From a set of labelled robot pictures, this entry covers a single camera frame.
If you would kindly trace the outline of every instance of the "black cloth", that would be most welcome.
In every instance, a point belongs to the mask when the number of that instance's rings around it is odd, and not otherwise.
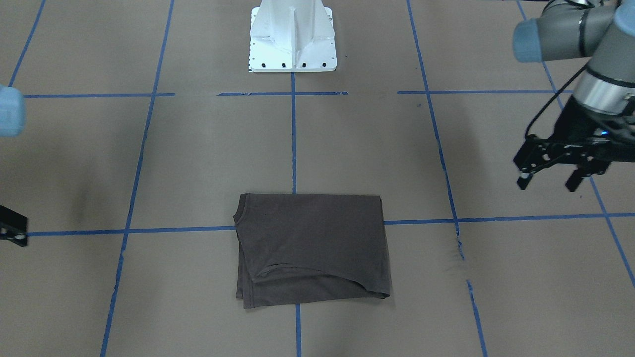
[[[245,309],[390,296],[379,196],[242,194],[234,221]]]

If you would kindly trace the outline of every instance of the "cloth fold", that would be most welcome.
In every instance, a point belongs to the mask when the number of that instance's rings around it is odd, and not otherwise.
[[[379,196],[242,194],[234,221],[245,309],[390,296]]]

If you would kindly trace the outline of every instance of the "black cable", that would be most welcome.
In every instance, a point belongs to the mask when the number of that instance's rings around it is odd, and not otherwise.
[[[533,117],[533,119],[531,120],[531,122],[529,123],[529,125],[527,126],[527,129],[525,130],[525,138],[529,138],[529,131],[531,130],[531,127],[533,126],[534,123],[536,123],[536,120],[538,120],[538,118],[542,115],[542,113],[544,113],[547,108],[554,102],[554,100],[556,100],[556,98],[558,98],[558,96],[560,94],[562,94],[562,92],[565,91],[566,87],[569,86],[569,84],[573,83],[573,81],[578,78],[579,75],[581,75],[584,70],[586,70],[587,65],[583,65],[582,68],[580,68],[579,71],[577,71],[573,77],[571,77],[564,86],[562,86],[562,88],[560,88],[560,90],[558,90],[556,92],[556,94],[553,95],[553,97],[551,97],[549,99],[549,101],[547,101],[547,103],[540,109],[540,111],[538,111],[538,114],[536,114],[535,117]]]

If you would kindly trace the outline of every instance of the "light blue cap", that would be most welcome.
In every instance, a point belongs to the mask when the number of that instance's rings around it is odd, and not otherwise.
[[[538,22],[535,18],[521,22],[514,30],[514,56],[518,62],[542,62]]]
[[[613,21],[625,34],[635,37],[635,0],[625,0],[617,8]]]
[[[16,137],[22,133],[25,118],[22,93],[0,84],[0,137]]]

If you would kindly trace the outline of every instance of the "black band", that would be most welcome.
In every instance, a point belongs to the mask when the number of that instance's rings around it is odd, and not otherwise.
[[[580,18],[580,35],[578,36],[578,50],[580,51],[580,56],[588,57],[587,49],[584,46],[585,42],[585,31],[587,29],[587,19],[589,18],[589,11],[584,10],[582,12],[582,17]]]
[[[633,82],[625,82],[625,81],[620,81],[619,79],[613,79],[613,78],[603,76],[602,74],[592,70],[591,67],[587,67],[587,72],[590,75],[594,76],[595,78],[603,80],[604,82],[611,83],[620,87],[635,88],[635,83]]]

